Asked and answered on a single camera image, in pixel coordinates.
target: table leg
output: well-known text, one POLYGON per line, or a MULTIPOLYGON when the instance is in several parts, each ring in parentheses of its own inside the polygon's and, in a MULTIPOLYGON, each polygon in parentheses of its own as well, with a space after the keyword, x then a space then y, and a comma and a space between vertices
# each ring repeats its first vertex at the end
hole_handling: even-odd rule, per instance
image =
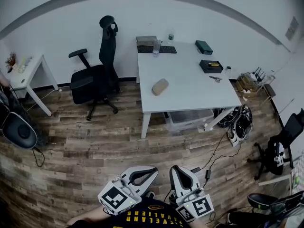
POLYGON ((53 87, 55 88, 55 90, 58 90, 59 88, 58 88, 57 82, 56 82, 51 70, 49 70, 47 62, 44 59, 44 56, 42 56, 42 66, 43 66, 43 69, 44 69, 45 73, 47 74, 47 77, 51 81, 53 87))
POLYGON ((33 91, 33 89, 28 85, 26 86, 26 90, 28 94, 34 99, 34 101, 41 107, 41 109, 48 115, 51 116, 51 111, 46 107, 45 104, 39 99, 39 97, 36 95, 36 93, 33 91))
POLYGON ((214 118, 213 121, 205 127, 205 131, 209 131, 210 128, 215 126, 220 120, 222 120, 225 116, 227 116, 233 109, 234 107, 231 107, 231 108, 226 108, 224 111, 222 111, 220 115, 214 118))
POLYGON ((149 121, 150 121, 151 113, 144 113, 142 120, 142 139, 144 139, 147 135, 149 121))

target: wooden floor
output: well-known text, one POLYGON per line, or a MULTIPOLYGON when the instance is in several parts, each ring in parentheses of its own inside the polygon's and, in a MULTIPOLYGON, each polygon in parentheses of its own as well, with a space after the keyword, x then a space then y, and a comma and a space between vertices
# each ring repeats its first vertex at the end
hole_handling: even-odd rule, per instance
MULTIPOLYGON (((43 97, 48 92, 40 91, 38 95, 43 97)), ((216 219, 231 208, 249 206, 247 195, 252 192, 285 194, 288 182, 281 182, 276 188, 258 187, 254 181, 258 165, 247 163, 247 158, 258 157, 253 143, 265 147, 269 137, 281 129, 272 105, 268 102, 259 106, 265 98, 262 94, 246 102, 252 110, 254 126, 239 154, 220 158, 212 166, 205 191, 211 195, 216 219)), ((33 107, 29 113, 49 135, 48 145, 41 149, 46 158, 41 168, 36 166, 32 151, 16 148, 0 137, 2 223, 14 222, 11 227, 61 228, 71 217, 98 206, 97 195, 105 184, 135 165, 159 169, 152 190, 163 200, 170 190, 170 167, 202 167, 226 132, 215 127, 205 133, 197 129, 170 133, 162 114, 152 114, 147 138, 141 140, 139 85, 122 83, 121 93, 111 100, 119 113, 113 115, 110 107, 99 105, 90 122, 85 118, 90 106, 75 105, 68 87, 43 100, 53 113, 51 117, 38 106, 33 107)), ((25 108, 32 105, 31 100, 24 104, 25 108)), ((213 158, 233 155, 238 147, 233 148, 225 136, 213 158)), ((197 175, 203 185, 205 170, 197 175)), ((207 223, 209 216, 203 220, 207 223)))

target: black t-shirt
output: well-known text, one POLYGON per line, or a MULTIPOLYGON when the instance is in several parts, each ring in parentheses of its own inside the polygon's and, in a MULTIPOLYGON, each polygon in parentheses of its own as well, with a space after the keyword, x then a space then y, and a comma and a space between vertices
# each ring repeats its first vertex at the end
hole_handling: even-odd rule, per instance
POLYGON ((70 228, 189 228, 189 225, 170 205, 159 200, 142 198, 132 209, 98 223, 79 220, 70 228))

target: chair armrest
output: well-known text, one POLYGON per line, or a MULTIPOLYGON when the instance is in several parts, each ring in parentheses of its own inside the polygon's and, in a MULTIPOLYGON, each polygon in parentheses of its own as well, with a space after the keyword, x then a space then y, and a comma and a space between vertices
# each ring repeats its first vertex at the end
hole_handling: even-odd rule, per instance
POLYGON ((84 54, 86 52, 87 52, 87 49, 81 49, 78 51, 74 51, 68 55, 68 58, 75 57, 75 56, 78 56, 79 54, 84 54))
POLYGON ((92 82, 93 82, 93 76, 89 76, 89 77, 82 78, 80 80, 77 80, 75 82, 70 83, 70 88, 72 90, 77 89, 77 88, 81 88, 81 87, 83 87, 85 85, 88 85, 92 82))

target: white side table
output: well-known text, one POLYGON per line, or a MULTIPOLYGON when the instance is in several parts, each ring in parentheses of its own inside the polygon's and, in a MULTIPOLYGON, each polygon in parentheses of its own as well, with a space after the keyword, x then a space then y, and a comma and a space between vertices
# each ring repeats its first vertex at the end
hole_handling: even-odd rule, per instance
POLYGON ((10 80, 10 85, 14 90, 26 89, 29 95, 34 99, 34 101, 41 107, 41 109, 48 115, 51 116, 51 111, 43 104, 43 102, 39 99, 36 93, 33 91, 31 86, 29 85, 32 81, 38 67, 42 65, 44 72, 46 73, 47 77, 49 78, 50 82, 52 83, 55 90, 58 90, 57 82, 52 75, 49 67, 43 57, 43 55, 34 56, 31 61, 29 62, 26 69, 21 74, 18 70, 12 70, 9 74, 3 72, 5 77, 10 80))

